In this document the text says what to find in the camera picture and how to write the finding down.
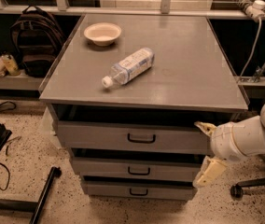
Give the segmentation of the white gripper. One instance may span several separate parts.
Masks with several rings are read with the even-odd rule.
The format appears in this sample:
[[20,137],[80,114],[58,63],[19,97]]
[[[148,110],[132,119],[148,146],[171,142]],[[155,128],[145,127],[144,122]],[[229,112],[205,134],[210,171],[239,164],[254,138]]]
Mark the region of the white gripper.
[[206,156],[200,171],[193,181],[195,188],[202,188],[213,183],[227,169],[226,162],[244,161],[246,156],[236,146],[233,138],[233,122],[216,126],[212,123],[196,121],[194,125],[211,137],[210,146],[215,157]]

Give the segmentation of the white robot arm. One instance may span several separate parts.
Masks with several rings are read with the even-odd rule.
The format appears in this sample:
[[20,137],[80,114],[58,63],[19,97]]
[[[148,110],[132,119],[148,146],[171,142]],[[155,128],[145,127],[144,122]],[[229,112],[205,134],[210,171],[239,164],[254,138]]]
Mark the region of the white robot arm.
[[194,125],[210,138],[214,154],[203,159],[201,170],[193,181],[195,188],[210,185],[230,164],[265,154],[265,105],[259,115],[239,122],[216,126],[196,121]]

